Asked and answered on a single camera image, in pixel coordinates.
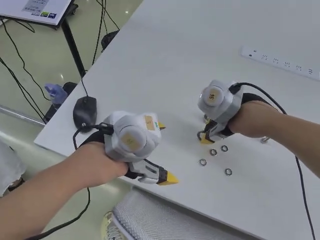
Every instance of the black table leg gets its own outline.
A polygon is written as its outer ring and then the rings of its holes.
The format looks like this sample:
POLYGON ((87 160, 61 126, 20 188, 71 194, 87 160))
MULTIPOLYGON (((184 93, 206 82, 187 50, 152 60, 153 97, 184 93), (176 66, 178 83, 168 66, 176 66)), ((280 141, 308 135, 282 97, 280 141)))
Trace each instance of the black table leg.
POLYGON ((78 68, 78 71, 79 71, 79 74, 80 74, 81 78, 83 78, 84 75, 86 75, 85 67, 84 67, 84 65, 82 63, 80 54, 79 54, 78 49, 77 49, 77 45, 75 43, 74 36, 72 35, 72 32, 71 32, 71 29, 70 29, 70 26, 69 26, 69 23, 68 23, 67 19, 65 19, 62 22, 61 28, 62 28, 62 31, 64 33, 65 39, 66 39, 66 41, 67 41, 67 43, 69 45, 70 51, 72 53, 72 56, 73 56, 73 59, 74 59, 74 62, 75 62, 75 65, 78 68))

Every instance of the black mouse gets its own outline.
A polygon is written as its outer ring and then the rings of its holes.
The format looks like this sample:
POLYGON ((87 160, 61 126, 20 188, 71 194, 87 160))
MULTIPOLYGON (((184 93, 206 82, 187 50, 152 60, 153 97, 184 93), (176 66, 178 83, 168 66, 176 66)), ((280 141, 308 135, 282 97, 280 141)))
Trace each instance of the black mouse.
MULTIPOLYGON (((92 96, 79 98, 73 108, 73 121, 77 129, 95 125, 97 121, 97 99, 92 96)), ((86 127, 81 133, 88 133, 92 127, 86 127)))

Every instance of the blue bottle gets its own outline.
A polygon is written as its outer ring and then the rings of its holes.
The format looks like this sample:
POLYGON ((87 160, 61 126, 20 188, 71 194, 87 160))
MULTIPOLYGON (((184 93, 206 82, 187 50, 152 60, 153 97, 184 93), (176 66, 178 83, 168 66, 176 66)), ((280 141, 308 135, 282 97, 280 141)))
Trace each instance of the blue bottle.
POLYGON ((50 99, 55 109, 60 108, 68 97, 66 91, 58 84, 46 83, 44 88, 50 94, 50 99))

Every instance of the outlet socket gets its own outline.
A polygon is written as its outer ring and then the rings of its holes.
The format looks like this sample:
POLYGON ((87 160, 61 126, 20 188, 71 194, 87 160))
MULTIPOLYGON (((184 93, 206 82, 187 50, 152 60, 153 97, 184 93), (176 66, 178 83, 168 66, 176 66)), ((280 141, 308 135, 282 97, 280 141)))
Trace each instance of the outlet socket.
POLYGON ((255 60, 262 64, 267 64, 269 66, 276 67, 278 69, 283 69, 289 71, 293 74, 304 76, 313 80, 320 82, 320 70, 310 67, 305 67, 297 63, 284 58, 278 57, 273 54, 267 54, 266 52, 259 51, 258 49, 243 46, 240 50, 240 55, 242 57, 255 60))

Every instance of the cable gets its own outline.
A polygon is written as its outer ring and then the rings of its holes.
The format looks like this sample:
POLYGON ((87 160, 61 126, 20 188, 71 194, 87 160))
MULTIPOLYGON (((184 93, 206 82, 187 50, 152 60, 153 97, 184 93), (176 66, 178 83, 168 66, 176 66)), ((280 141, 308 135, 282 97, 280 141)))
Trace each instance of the cable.
MULTIPOLYGON (((77 146, 77 141, 76 141, 76 137, 77 135, 85 128, 93 128, 93 129, 97 129, 99 131, 102 131, 103 134, 107 134, 107 135, 112 135, 114 133, 114 127, 113 125, 110 125, 110 124, 107 124, 107 123, 100 123, 99 125, 87 125, 87 126, 82 126, 80 127, 72 136, 72 141, 73 141, 73 145, 74 145, 74 149, 77 150, 78 149, 78 146, 77 146)), ((29 237, 25 240, 40 240, 40 239, 43 239, 51 234, 53 234, 54 232, 60 230, 60 229, 63 229, 71 224, 73 224, 75 221, 78 221, 81 216, 87 211, 90 203, 91 203, 91 198, 90 198, 90 189, 87 187, 86 188, 87 192, 88 192, 88 202, 85 206, 85 208, 79 213, 79 215, 67 222, 64 222, 58 226, 55 226, 51 229, 49 229, 48 231, 45 231, 41 234, 38 234, 38 235, 35 235, 35 236, 32 236, 32 237, 29 237)))
POLYGON ((21 61, 22 61, 22 63, 23 63, 23 66, 22 66, 23 70, 31 77, 32 81, 39 87, 39 89, 41 90, 41 93, 42 93, 42 96, 44 97, 44 99, 50 101, 50 99, 48 99, 48 98, 45 96, 45 93, 44 93, 43 89, 42 89, 41 86, 35 81, 35 79, 34 79, 34 77, 32 76, 32 74, 31 74, 30 72, 28 72, 28 70, 26 69, 26 63, 25 63, 24 59, 22 58, 22 56, 20 55, 20 52, 19 52, 19 50, 18 50, 18 48, 17 48, 16 43, 14 42, 14 40, 13 40, 12 37, 11 37, 11 35, 9 34, 9 32, 8 32, 8 30, 7 30, 7 27, 6 27, 6 25, 5 25, 5 23, 4 23, 4 21, 3 21, 2 19, 1 19, 1 22, 2 22, 2 24, 3 24, 5 33, 7 34, 7 36, 9 37, 9 39, 11 40, 11 42, 12 42, 12 44, 13 44, 15 50, 16 50, 16 53, 18 54, 19 58, 21 59, 21 61))
POLYGON ((120 28, 119 28, 118 25, 115 23, 115 21, 111 18, 110 14, 108 13, 108 11, 107 11, 107 9, 106 9, 107 4, 106 4, 105 6, 103 6, 103 4, 101 4, 100 2, 98 2, 98 0, 96 0, 96 2, 97 2, 100 6, 102 6, 102 8, 104 9, 105 13, 108 15, 108 17, 110 18, 110 20, 111 20, 111 21, 113 22, 113 24, 116 26, 116 28, 118 29, 118 31, 120 31, 120 28))
MULTIPOLYGON (((107 0, 104 0, 104 6, 107 6, 107 0)), ((104 23, 104 28, 105 28, 105 34, 108 34, 108 29, 107 29, 107 24, 106 24, 106 20, 105 20, 105 16, 106 16, 106 11, 104 11, 103 13, 103 23, 104 23)))
POLYGON ((35 102, 35 100, 33 99, 33 97, 30 95, 30 93, 24 88, 24 86, 19 82, 19 80, 17 79, 16 75, 14 74, 14 72, 7 66, 7 64, 4 62, 4 60, 0 57, 0 63, 2 63, 5 68, 8 70, 8 72, 11 74, 11 76, 13 77, 13 79, 15 80, 16 84, 18 85, 20 91, 22 92, 25 100, 29 103, 29 105, 33 108, 33 110, 36 112, 36 114, 40 117, 40 119, 46 123, 46 121, 44 120, 44 113, 41 111, 41 109, 39 108, 39 106, 37 105, 37 103, 35 102), (29 101, 29 99, 27 98, 25 92, 28 94, 28 96, 31 98, 31 100, 33 101, 33 103, 35 104, 35 106, 37 107, 37 109, 39 110, 39 112, 42 114, 42 116, 40 115, 40 113, 35 109, 35 107, 32 105, 32 103, 29 101))
MULTIPOLYGON (((248 83, 248 82, 238 82, 238 83, 235 83, 233 84, 229 90, 232 94, 235 94, 237 93, 241 86, 250 86, 252 88, 255 88, 257 90, 259 90, 260 92, 262 92, 264 95, 266 95, 281 111, 283 114, 287 115, 287 112, 280 106, 279 103, 277 103, 276 100, 274 100, 273 97, 271 97, 266 91, 264 91, 261 87, 257 86, 257 85, 254 85, 252 83, 248 83)), ((306 212, 306 215, 307 215, 307 218, 308 218, 308 221, 309 221, 309 225, 310 225, 310 230, 311 230, 311 234, 312 234, 312 239, 313 240, 316 240, 316 236, 315 236, 315 230, 314 230, 314 226, 312 224, 312 220, 311 220, 311 217, 310 217, 310 213, 309 213, 309 208, 308 208, 308 203, 307 203, 307 197, 306 197, 306 190, 305 190, 305 183, 304 183, 304 176, 303 176, 303 173, 302 173, 302 170, 301 170, 301 166, 300 166, 300 162, 299 162, 299 159, 298 157, 295 155, 295 162, 296 162, 296 165, 298 167, 298 171, 299 171, 299 176, 300 176, 300 182, 301 182, 301 190, 302 190, 302 197, 303 197, 303 203, 304 203, 304 208, 305 208, 305 212, 306 212)))
POLYGON ((83 78, 81 78, 81 83, 82 83, 82 86, 83 86, 83 88, 84 88, 85 95, 86 95, 87 97, 89 97, 88 92, 87 92, 87 89, 86 89, 85 84, 84 84, 83 78))
POLYGON ((75 221, 79 220, 81 218, 81 216, 87 211, 87 209, 88 209, 88 207, 89 207, 89 205, 91 203, 90 190, 89 190, 88 187, 86 188, 86 190, 88 192, 88 202, 87 202, 85 208, 80 212, 80 214, 77 217, 75 217, 74 219, 71 219, 70 221, 62 223, 62 224, 60 224, 58 226, 55 226, 55 227, 51 228, 50 230, 45 231, 45 232, 43 232, 41 234, 38 234, 38 235, 35 235, 35 236, 32 236, 32 237, 28 237, 25 240, 40 240, 40 239, 44 239, 45 237, 53 234, 54 232, 56 232, 56 231, 58 231, 58 230, 60 230, 62 228, 65 228, 65 227, 73 224, 75 221))
POLYGON ((17 24, 20 24, 21 26, 25 27, 26 29, 28 29, 30 32, 33 32, 34 34, 36 33, 36 30, 30 25, 30 23, 26 23, 29 27, 27 27, 26 25, 24 25, 23 23, 19 22, 19 21, 16 21, 15 22, 17 24))
POLYGON ((97 55, 97 50, 98 50, 98 45, 99 45, 99 40, 100 40, 100 35, 101 35, 101 26, 102 26, 102 22, 104 19, 104 0, 101 0, 101 3, 98 0, 95 0, 95 1, 101 5, 101 17, 100 17, 98 37, 96 40, 94 55, 93 55, 93 59, 92 59, 92 65, 95 63, 95 60, 96 60, 96 55, 97 55))

